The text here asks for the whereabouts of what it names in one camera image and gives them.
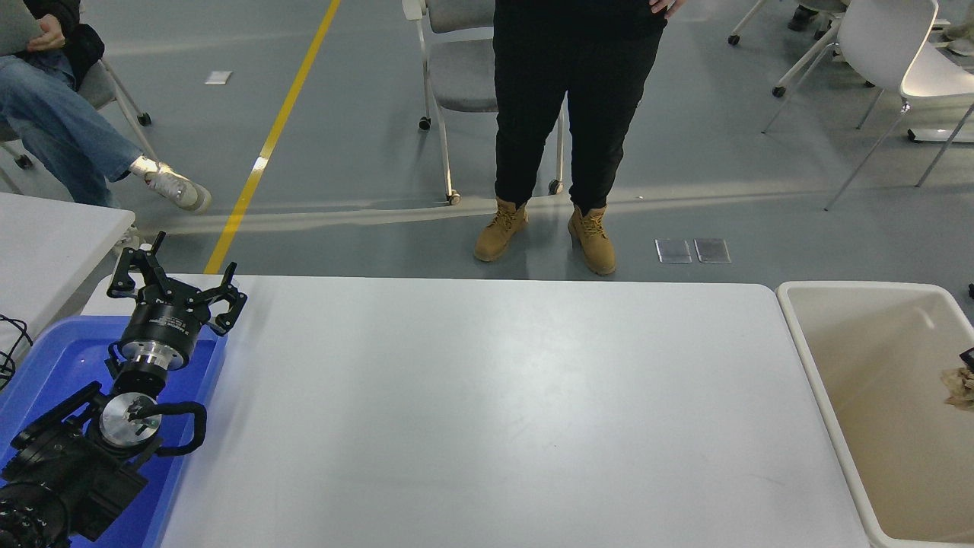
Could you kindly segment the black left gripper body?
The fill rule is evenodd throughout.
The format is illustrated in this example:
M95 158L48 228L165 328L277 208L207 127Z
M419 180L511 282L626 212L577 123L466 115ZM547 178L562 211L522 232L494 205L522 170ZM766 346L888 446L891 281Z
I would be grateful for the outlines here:
M206 322L202 305L137 298L129 325L119 339L122 354L136 355L151 344L166 346L175 354L188 355L195 349Z

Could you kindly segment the seated person's hand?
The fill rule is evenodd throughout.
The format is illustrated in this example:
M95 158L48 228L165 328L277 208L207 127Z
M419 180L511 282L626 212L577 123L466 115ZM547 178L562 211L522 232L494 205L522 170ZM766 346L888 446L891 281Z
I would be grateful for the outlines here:
M37 23L42 33L27 43L28 52L56 51L66 45L67 40L62 25L55 15L43 15Z

